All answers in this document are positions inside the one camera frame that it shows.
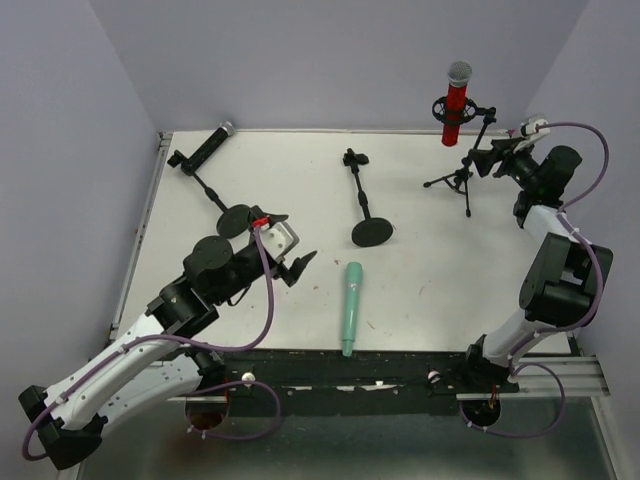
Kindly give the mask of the red glitter microphone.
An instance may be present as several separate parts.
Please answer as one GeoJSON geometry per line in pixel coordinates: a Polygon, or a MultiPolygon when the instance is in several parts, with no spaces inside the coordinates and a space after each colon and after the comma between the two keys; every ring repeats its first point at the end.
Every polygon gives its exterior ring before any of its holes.
{"type": "Polygon", "coordinates": [[[449,86],[445,101],[445,123],[442,133],[442,144],[446,147],[453,147],[457,144],[461,120],[466,107],[467,85],[472,74],[472,67],[466,61],[455,61],[448,68],[449,86]]]}

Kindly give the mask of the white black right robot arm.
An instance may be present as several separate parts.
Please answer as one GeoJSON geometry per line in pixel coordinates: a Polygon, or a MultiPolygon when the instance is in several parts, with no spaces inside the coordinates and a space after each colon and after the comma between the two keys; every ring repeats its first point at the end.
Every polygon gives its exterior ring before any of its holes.
{"type": "Polygon", "coordinates": [[[519,293],[519,309],[465,354],[460,374],[473,388],[504,384],[514,364],[542,340],[586,325],[595,315],[613,253],[580,238],[562,211],[561,197],[582,159],[568,146],[536,162],[519,139],[494,140],[468,153],[479,176],[508,176],[520,188],[513,208],[518,226],[539,244],[519,293]]]}

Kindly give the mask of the teal microphone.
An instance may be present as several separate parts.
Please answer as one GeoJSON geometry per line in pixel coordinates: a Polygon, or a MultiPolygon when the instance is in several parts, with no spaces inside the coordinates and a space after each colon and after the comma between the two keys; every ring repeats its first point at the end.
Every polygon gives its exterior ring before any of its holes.
{"type": "Polygon", "coordinates": [[[341,328],[341,353],[346,358],[351,357],[353,354],[362,280],[362,265],[359,262],[348,263],[345,271],[344,309],[341,328]]]}

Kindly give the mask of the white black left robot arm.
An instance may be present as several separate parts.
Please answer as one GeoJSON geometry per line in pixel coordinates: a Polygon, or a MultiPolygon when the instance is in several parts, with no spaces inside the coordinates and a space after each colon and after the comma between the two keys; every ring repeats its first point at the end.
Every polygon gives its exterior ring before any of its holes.
{"type": "Polygon", "coordinates": [[[251,350],[262,342],[274,319],[275,280],[295,285],[316,254],[285,263],[300,239],[284,215],[253,206],[244,221],[249,234],[244,248],[235,251],[219,235],[200,239],[184,258],[182,274],[121,337],[57,383],[32,385],[19,395],[30,421],[22,444],[25,460],[49,460],[59,471],[71,468],[140,408],[195,391],[217,370],[217,354],[251,350]],[[254,340],[239,347],[196,340],[218,319],[220,306],[236,305],[259,279],[266,282],[268,310],[254,340]]]}

